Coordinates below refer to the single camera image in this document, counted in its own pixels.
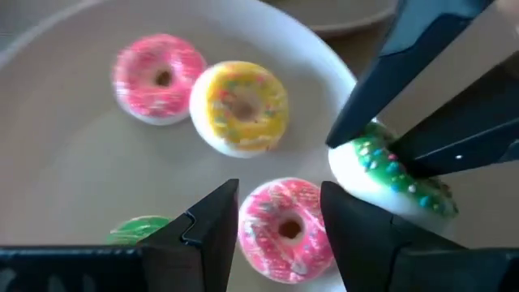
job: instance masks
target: donut hole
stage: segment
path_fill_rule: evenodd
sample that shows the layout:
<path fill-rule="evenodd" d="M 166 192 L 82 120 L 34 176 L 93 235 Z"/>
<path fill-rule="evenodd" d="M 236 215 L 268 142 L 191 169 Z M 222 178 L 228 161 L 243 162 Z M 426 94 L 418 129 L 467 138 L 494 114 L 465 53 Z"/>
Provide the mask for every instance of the donut hole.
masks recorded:
<path fill-rule="evenodd" d="M 302 221 L 299 218 L 286 218 L 277 227 L 277 232 L 283 238 L 294 239 L 302 233 Z"/>
<path fill-rule="evenodd" d="M 161 87 L 168 87 L 173 81 L 173 74 L 171 71 L 162 70 L 155 75 L 155 85 Z"/>
<path fill-rule="evenodd" d="M 230 113 L 241 122 L 253 122 L 261 111 L 260 99 L 251 91 L 242 90 L 227 104 Z"/>

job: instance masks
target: colorful sprinkles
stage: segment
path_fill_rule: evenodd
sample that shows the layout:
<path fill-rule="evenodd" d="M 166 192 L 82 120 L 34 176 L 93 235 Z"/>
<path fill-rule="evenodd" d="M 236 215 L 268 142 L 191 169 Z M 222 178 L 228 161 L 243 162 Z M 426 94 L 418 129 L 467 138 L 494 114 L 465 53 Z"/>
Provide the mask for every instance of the colorful sprinkles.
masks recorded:
<path fill-rule="evenodd" d="M 364 170 L 393 191 L 416 199 L 420 206 L 444 217 L 455 217 L 459 211 L 449 187 L 437 178 L 417 180 L 408 175 L 397 156 L 386 149 L 393 140 L 380 124 L 367 125 L 363 135 L 352 141 Z"/>
<path fill-rule="evenodd" d="M 281 82 L 250 62 L 223 62 L 207 89 L 207 117 L 214 134 L 244 151 L 270 149 L 285 132 L 288 99 Z"/>

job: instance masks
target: white icing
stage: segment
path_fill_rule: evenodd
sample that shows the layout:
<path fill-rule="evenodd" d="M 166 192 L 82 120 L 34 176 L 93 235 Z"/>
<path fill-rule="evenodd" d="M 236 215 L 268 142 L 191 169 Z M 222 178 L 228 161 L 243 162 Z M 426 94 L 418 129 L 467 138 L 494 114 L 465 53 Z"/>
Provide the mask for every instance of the white icing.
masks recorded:
<path fill-rule="evenodd" d="M 445 235 L 449 219 L 422 208 L 407 194 L 391 190 L 372 179 L 362 166 L 350 142 L 328 151 L 328 162 L 339 184 L 351 195 L 421 226 L 431 232 Z"/>
<path fill-rule="evenodd" d="M 147 124 L 150 124 L 153 126 L 168 126 L 168 125 L 174 124 L 176 122 L 180 122 L 183 119 L 189 117 L 189 111 L 187 111 L 187 110 L 182 113 L 175 114 L 173 116 L 165 117 L 165 118 L 145 116 L 142 114 L 138 114 L 137 112 L 132 110 L 126 102 L 120 101 L 119 98 L 117 98 L 117 102 L 118 102 L 119 106 L 121 106 L 121 109 L 123 109 L 129 115 L 133 116 L 134 118 L 139 119 L 142 122 L 146 122 Z"/>

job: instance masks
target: black plastic part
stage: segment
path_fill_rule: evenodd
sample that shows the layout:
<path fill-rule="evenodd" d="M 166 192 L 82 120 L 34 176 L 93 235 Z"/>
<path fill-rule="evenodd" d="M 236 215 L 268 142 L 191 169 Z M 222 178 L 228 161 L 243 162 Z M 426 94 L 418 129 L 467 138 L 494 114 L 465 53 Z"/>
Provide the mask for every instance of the black plastic part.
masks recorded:
<path fill-rule="evenodd" d="M 336 148 L 355 138 L 492 0 L 407 0 L 380 56 L 359 81 L 328 134 Z"/>
<path fill-rule="evenodd" d="M 238 233 L 238 180 L 229 180 L 187 214 L 195 225 L 182 239 L 202 251 L 205 292 L 226 291 Z"/>
<path fill-rule="evenodd" d="M 463 248 L 353 197 L 334 182 L 321 185 L 321 211 L 348 292 L 386 291 L 404 247 Z"/>
<path fill-rule="evenodd" d="M 390 149 L 416 177 L 519 159 L 519 78 L 511 64 L 494 67 L 403 135 Z"/>
<path fill-rule="evenodd" d="M 137 247 L 0 247 L 0 292 L 225 292 L 237 193 L 229 180 Z"/>
<path fill-rule="evenodd" d="M 0 292 L 146 291 L 142 263 L 135 247 L 2 247 Z"/>
<path fill-rule="evenodd" d="M 516 292 L 519 250 L 469 250 L 334 182 L 321 185 L 321 211 L 348 292 Z"/>
<path fill-rule="evenodd" d="M 515 292 L 519 250 L 416 251 L 397 257 L 390 292 Z"/>

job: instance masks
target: white plate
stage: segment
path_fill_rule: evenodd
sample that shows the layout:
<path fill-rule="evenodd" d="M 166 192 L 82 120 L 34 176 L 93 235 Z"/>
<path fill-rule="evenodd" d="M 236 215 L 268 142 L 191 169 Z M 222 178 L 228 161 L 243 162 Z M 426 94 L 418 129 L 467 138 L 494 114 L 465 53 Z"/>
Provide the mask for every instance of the white plate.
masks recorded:
<path fill-rule="evenodd" d="M 225 157 L 190 121 L 145 125 L 110 87 L 116 53 L 166 32 L 209 64 L 271 69 L 290 93 L 290 128 L 275 152 Z M 228 178 L 240 198 L 267 180 L 332 179 L 324 140 L 354 87 L 344 63 L 309 29 L 252 0 L 111 0 L 80 4 L 22 35 L 0 58 L 0 244 L 104 243 L 121 221 L 176 217 Z M 229 291 L 343 291 L 337 271 L 286 286 L 237 252 Z"/>
<path fill-rule="evenodd" d="M 397 0 L 264 0 L 322 37 L 335 36 L 390 17 Z"/>

